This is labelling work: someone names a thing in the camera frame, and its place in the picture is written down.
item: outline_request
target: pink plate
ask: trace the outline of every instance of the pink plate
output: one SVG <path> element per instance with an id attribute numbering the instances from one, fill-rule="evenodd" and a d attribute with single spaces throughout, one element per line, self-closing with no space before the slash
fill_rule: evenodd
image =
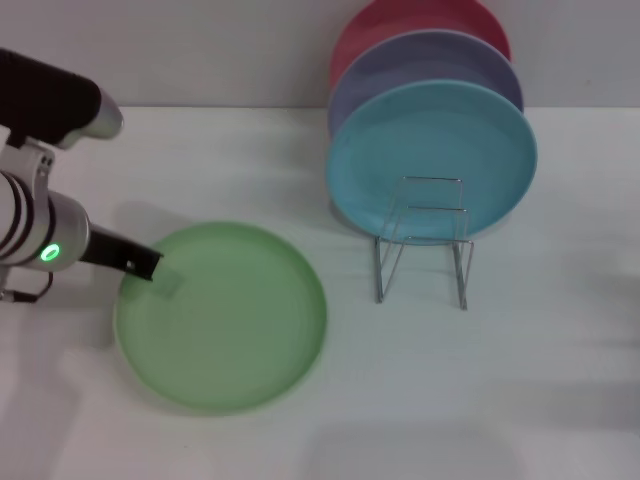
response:
<path id="1" fill-rule="evenodd" d="M 429 28 L 474 35 L 511 58 L 500 23 L 475 0 L 374 0 L 349 22 L 338 39 L 331 58 L 331 88 L 364 51 L 390 37 Z"/>

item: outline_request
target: plate rim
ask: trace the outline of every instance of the plate rim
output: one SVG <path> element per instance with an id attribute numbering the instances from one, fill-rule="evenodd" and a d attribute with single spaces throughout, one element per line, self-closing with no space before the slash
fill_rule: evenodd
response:
<path id="1" fill-rule="evenodd" d="M 347 67 L 345 67 L 344 69 L 342 69 L 342 71 L 337 75 L 337 78 L 335 79 L 335 81 L 333 80 L 334 77 L 334 70 L 337 69 L 336 67 L 336 63 L 338 63 L 338 56 L 337 56 L 337 52 L 338 49 L 341 47 L 344 39 L 345 39 L 345 35 L 347 33 L 347 31 L 349 31 L 350 29 L 354 28 L 354 25 L 361 21 L 362 16 L 365 15 L 370 15 L 371 12 L 374 12 L 377 8 L 377 4 L 379 4 L 379 2 L 382 0 L 372 0 L 368 5 L 366 5 L 364 8 L 362 8 L 361 10 L 359 10 L 345 25 L 345 27 L 342 29 L 342 31 L 340 32 L 340 36 L 338 37 L 338 39 L 336 40 L 333 49 L 331 51 L 331 59 L 329 61 L 329 86 L 330 88 L 334 88 L 335 85 L 338 84 L 338 81 L 340 80 L 340 78 L 342 77 L 342 75 L 344 75 L 344 73 L 347 70 Z M 486 6 L 484 6 L 482 3 L 480 3 L 479 1 L 476 0 L 469 0 L 467 2 L 461 1 L 460 3 L 473 3 L 474 7 L 478 8 L 478 11 L 482 11 L 483 14 L 486 15 L 486 18 L 489 18 L 492 23 L 494 23 L 494 26 L 497 26 L 497 31 L 498 31 L 498 35 L 500 37 L 501 42 L 504 43 L 504 47 L 506 49 L 506 54 L 503 54 L 508 60 L 512 59 L 512 51 L 511 51 L 511 43 L 509 42 L 509 36 L 507 35 L 507 32 L 504 29 L 504 26 L 502 25 L 502 23 L 500 22 L 500 20 L 498 20 L 498 17 L 496 17 L 496 15 L 489 10 L 489 8 L 487 8 Z M 471 30 L 476 30 L 475 33 L 477 33 L 477 28 L 474 25 L 469 25 L 467 22 L 463 22 L 465 24 L 466 27 L 468 27 Z"/>
<path id="2" fill-rule="evenodd" d="M 518 108 L 518 110 L 520 110 L 521 112 L 524 112 L 524 92 L 522 91 L 522 85 L 520 84 L 520 79 L 518 78 L 518 74 L 516 73 L 515 69 L 513 68 L 513 64 L 511 63 L 511 61 L 504 56 L 504 54 L 498 50 L 496 47 L 494 47 L 493 45 L 491 45 L 489 42 L 483 40 L 482 38 L 479 37 L 474 37 L 473 35 L 466 33 L 466 32 L 462 32 L 459 30 L 451 30 L 451 29 L 447 29 L 447 28 L 424 28 L 424 29 L 419 29 L 419 30 L 410 30 L 404 33 L 400 33 L 398 35 L 393 35 L 389 38 L 386 38 L 385 40 L 376 43 L 375 45 L 369 47 L 367 50 L 365 50 L 364 52 L 362 52 L 360 55 L 358 55 L 350 64 L 349 66 L 344 70 L 344 72 L 342 73 L 342 75 L 340 76 L 340 79 L 336 82 L 336 84 L 331 88 L 331 92 L 329 93 L 329 102 L 327 103 L 327 111 L 331 112 L 331 110 L 334 108 L 334 102 L 335 102 L 335 98 L 337 96 L 337 92 L 340 89 L 340 87 L 343 85 L 343 83 L 345 82 L 345 78 L 346 76 L 349 74 L 349 72 L 355 68 L 356 63 L 358 61 L 360 61 L 362 58 L 364 58 L 366 55 L 372 53 L 373 51 L 377 50 L 379 47 L 382 47 L 388 43 L 391 42 L 395 42 L 398 41 L 401 38 L 404 37 L 410 37 L 410 36 L 431 36 L 431 35 L 442 35 L 442 36 L 451 36 L 451 37 L 463 37 L 466 40 L 471 41 L 472 43 L 478 43 L 481 44 L 483 48 L 489 48 L 489 50 L 492 50 L 494 54 L 498 55 L 498 58 L 500 59 L 500 61 L 502 61 L 508 68 L 508 70 L 511 71 L 511 73 L 513 73 L 513 78 L 515 78 L 516 80 L 516 85 L 517 85 L 517 90 L 518 90 L 518 96 L 519 96 L 519 100 L 520 103 L 522 104 L 522 108 L 519 108 L 516 106 L 516 108 Z M 438 78 L 438 79 L 430 79 L 430 80 L 419 80 L 418 82 L 428 82 L 428 81 L 434 81 L 434 80 L 452 80 L 452 81 L 456 81 L 456 79 L 447 79 L 447 78 Z M 408 82 L 404 85 L 410 85 L 412 83 L 418 83 L 418 82 Z M 396 88 L 402 87 L 404 85 L 399 85 L 397 87 L 393 87 L 390 90 L 394 90 Z M 379 95 L 383 95 L 385 92 L 379 93 L 378 95 L 375 95 L 373 98 L 376 98 Z M 353 110 L 349 116 L 353 115 L 358 109 L 356 108 L 355 110 Z M 329 130 L 330 135 L 335 136 L 337 135 L 338 131 L 340 131 L 340 129 L 342 128 L 342 126 L 346 123 L 346 120 L 344 122 L 342 122 L 342 125 L 340 125 L 335 132 L 332 131 L 331 129 L 331 113 L 329 113 L 327 115 L 327 128 Z"/>
<path id="3" fill-rule="evenodd" d="M 216 407 L 216 406 L 206 406 L 200 403 L 196 404 L 192 402 L 185 402 L 179 396 L 164 392 L 161 389 L 154 388 L 151 382 L 146 381 L 144 376 L 140 373 L 140 370 L 136 368 L 134 362 L 132 362 L 129 355 L 127 355 L 127 349 L 125 349 L 123 346 L 123 342 L 121 341 L 121 337 L 120 337 L 121 332 L 118 328 L 118 323 L 119 323 L 118 312 L 119 312 L 120 302 L 122 298 L 122 290 L 125 287 L 125 281 L 127 280 L 126 275 L 122 278 L 122 281 L 120 282 L 116 301 L 113 306 L 112 329 L 113 329 L 114 343 L 116 344 L 117 351 L 119 352 L 122 359 L 124 360 L 125 365 L 128 367 L 130 372 L 133 374 L 133 376 L 137 380 L 138 384 L 141 385 L 145 390 L 147 390 L 148 392 L 151 392 L 155 396 L 160 397 L 161 399 L 170 401 L 171 403 L 179 407 L 186 408 L 189 411 L 200 412 L 204 414 L 223 415 L 223 416 L 233 415 L 236 413 L 254 410 L 260 407 L 265 407 L 271 404 L 272 402 L 278 400 L 283 395 L 286 395 L 287 393 L 291 392 L 296 385 L 299 385 L 302 382 L 302 380 L 304 380 L 311 373 L 314 367 L 318 364 L 318 361 L 324 350 L 323 346 L 326 342 L 327 330 L 329 326 L 329 304 L 327 302 L 327 295 L 326 295 L 324 286 L 322 284 L 322 281 L 320 280 L 320 277 L 318 276 L 316 270 L 313 268 L 311 263 L 302 254 L 302 252 L 300 252 L 300 250 L 296 248 L 288 240 L 285 240 L 284 238 L 274 234 L 273 232 L 271 232 L 270 230 L 267 230 L 266 228 L 262 228 L 254 224 L 236 222 L 236 221 L 227 221 L 227 220 L 198 222 L 186 228 L 181 228 L 169 233 L 168 235 L 165 235 L 160 240 L 155 242 L 152 245 L 152 248 L 156 248 L 161 242 L 167 241 L 170 237 L 174 235 L 183 234 L 186 231 L 195 230 L 195 229 L 207 227 L 207 226 L 234 227 L 234 228 L 240 227 L 243 229 L 254 230 L 261 234 L 266 234 L 267 236 L 271 237 L 272 239 L 280 243 L 282 246 L 285 246 L 289 254 L 293 254 L 294 256 L 298 257 L 299 260 L 302 261 L 302 264 L 304 265 L 305 269 L 308 270 L 310 274 L 311 280 L 313 281 L 313 283 L 316 284 L 316 287 L 318 289 L 318 294 L 319 294 L 319 300 L 322 305 L 322 314 L 320 315 L 321 316 L 320 334 L 318 335 L 318 338 L 314 342 L 314 346 L 313 346 L 314 353 L 313 355 L 310 356 L 308 362 L 305 362 L 304 368 L 302 368 L 300 372 L 297 373 L 296 375 L 292 375 L 291 379 L 289 379 L 286 382 L 286 385 L 284 385 L 281 389 L 278 389 L 278 391 L 275 394 L 272 394 L 266 398 L 260 398 L 259 400 L 245 403 L 239 407 L 219 407 L 219 406 Z"/>
<path id="4" fill-rule="evenodd" d="M 393 88 L 391 90 L 388 90 L 385 93 L 382 93 L 382 94 L 380 94 L 380 95 L 368 100 L 367 102 L 362 104 L 360 107 L 358 107 L 358 109 L 356 109 L 349 116 L 349 118 L 342 125 L 342 128 L 340 128 L 340 131 L 333 138 L 333 140 L 331 142 L 331 146 L 330 146 L 329 151 L 328 151 L 327 161 L 325 163 L 325 184 L 327 186 L 327 190 L 328 190 L 328 193 L 329 193 L 329 197 L 331 198 L 331 201 L 336 206 L 336 208 L 338 208 L 340 213 L 342 213 L 345 216 L 345 218 L 347 218 L 347 220 L 349 220 L 353 225 L 355 225 L 356 227 L 358 227 L 362 231 L 367 232 L 369 235 L 371 235 L 373 237 L 380 236 L 379 235 L 380 232 L 377 232 L 377 233 L 371 232 L 371 230 L 367 226 L 363 225 L 362 222 L 358 222 L 358 221 L 354 220 L 354 217 L 352 215 L 350 215 L 349 212 L 345 211 L 342 208 L 342 206 L 339 204 L 339 202 L 335 201 L 335 197 L 333 195 L 333 189 L 331 187 L 333 182 L 331 182 L 329 180 L 329 178 L 330 178 L 329 171 L 332 168 L 333 164 L 336 162 L 336 160 L 334 159 L 334 157 L 335 157 L 334 152 L 336 151 L 336 148 L 337 148 L 336 147 L 336 145 L 338 143 L 337 141 L 340 139 L 341 136 L 346 135 L 344 132 L 346 132 L 348 130 L 346 127 L 349 125 L 349 123 L 356 122 L 358 117 L 363 115 L 362 112 L 365 111 L 366 109 L 368 109 L 372 104 L 375 104 L 377 102 L 381 102 L 381 101 L 385 100 L 387 97 L 394 96 L 398 92 L 403 91 L 403 90 L 409 90 L 409 89 L 414 89 L 414 88 L 415 89 L 418 89 L 418 88 L 429 88 L 429 87 L 434 87 L 434 86 L 464 87 L 464 88 L 470 89 L 470 90 L 477 90 L 477 91 L 481 92 L 482 94 L 489 95 L 489 96 L 493 97 L 494 100 L 506 105 L 507 108 L 511 109 L 514 113 L 516 113 L 522 119 L 522 124 L 526 127 L 525 130 L 529 134 L 529 137 L 531 139 L 531 147 L 532 147 L 532 152 L 531 153 L 532 153 L 533 161 L 532 161 L 532 165 L 531 165 L 531 175 L 530 175 L 530 177 L 529 177 L 529 179 L 527 181 L 526 188 L 523 189 L 522 194 L 520 195 L 518 200 L 513 204 L 513 206 L 503 216 L 501 216 L 498 220 L 496 220 L 496 221 L 494 221 L 492 223 L 489 223 L 487 225 L 484 225 L 484 226 L 482 226 L 481 228 L 479 228 L 479 229 L 477 229 L 475 231 L 470 231 L 468 233 L 468 235 L 467 235 L 468 238 L 472 238 L 474 235 L 477 235 L 477 234 L 485 231 L 486 229 L 488 229 L 491 226 L 497 224 L 500 220 L 502 220 L 507 215 L 509 215 L 520 204 L 520 202 L 522 202 L 523 198 L 526 196 L 527 192 L 531 188 L 531 184 L 533 183 L 533 179 L 535 178 L 535 174 L 536 174 L 536 171 L 538 169 L 538 145 L 537 145 L 537 141 L 536 141 L 536 136 L 535 136 L 535 132 L 533 131 L 533 128 L 531 127 L 531 124 L 529 123 L 529 121 L 525 117 L 524 113 L 521 112 L 520 110 L 518 110 L 518 108 L 515 105 L 513 105 L 509 100 L 504 98 L 499 93 L 494 92 L 493 90 L 485 88 L 485 87 L 483 87 L 481 85 L 477 85 L 475 83 L 465 82 L 465 81 L 462 81 L 462 80 L 449 80 L 449 79 L 423 80 L 423 81 L 420 81 L 420 82 L 412 82 L 412 83 L 409 83 L 409 84 L 406 84 L 406 85 L 401 85 L 399 87 L 396 87 L 396 88 Z M 382 236 L 381 238 L 383 238 L 384 240 L 389 240 L 389 238 L 385 237 L 385 236 Z"/>

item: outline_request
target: white wall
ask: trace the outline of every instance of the white wall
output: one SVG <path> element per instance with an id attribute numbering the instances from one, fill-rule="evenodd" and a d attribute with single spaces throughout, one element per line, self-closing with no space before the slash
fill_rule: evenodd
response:
<path id="1" fill-rule="evenodd" d="M 4 0 L 0 45 L 123 104 L 310 106 L 366 0 Z M 640 106 L 640 2 L 485 0 L 530 106 Z"/>

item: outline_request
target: white tabletop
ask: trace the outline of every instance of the white tabletop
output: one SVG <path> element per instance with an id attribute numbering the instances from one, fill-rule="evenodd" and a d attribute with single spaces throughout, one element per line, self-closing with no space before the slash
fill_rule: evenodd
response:
<path id="1" fill-rule="evenodd" d="M 468 312 L 444 247 L 410 248 L 374 303 L 371 240 L 329 209 L 323 111 L 124 113 L 117 140 L 58 155 L 52 189 L 144 242 L 216 219 L 276 232 L 324 284 L 326 344 L 266 407 L 188 416 L 118 366 L 120 276 L 76 265 L 41 305 L 0 305 L 0 478 L 640 477 L 640 111 L 527 112 L 538 172 L 477 239 Z"/>

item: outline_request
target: green led light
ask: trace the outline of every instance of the green led light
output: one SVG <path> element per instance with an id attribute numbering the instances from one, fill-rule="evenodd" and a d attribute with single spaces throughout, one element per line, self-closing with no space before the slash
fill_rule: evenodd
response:
<path id="1" fill-rule="evenodd" d="M 60 247 L 57 244 L 52 243 L 42 251 L 42 253 L 40 254 L 40 259 L 43 262 L 50 262 L 58 255 L 60 255 Z"/>

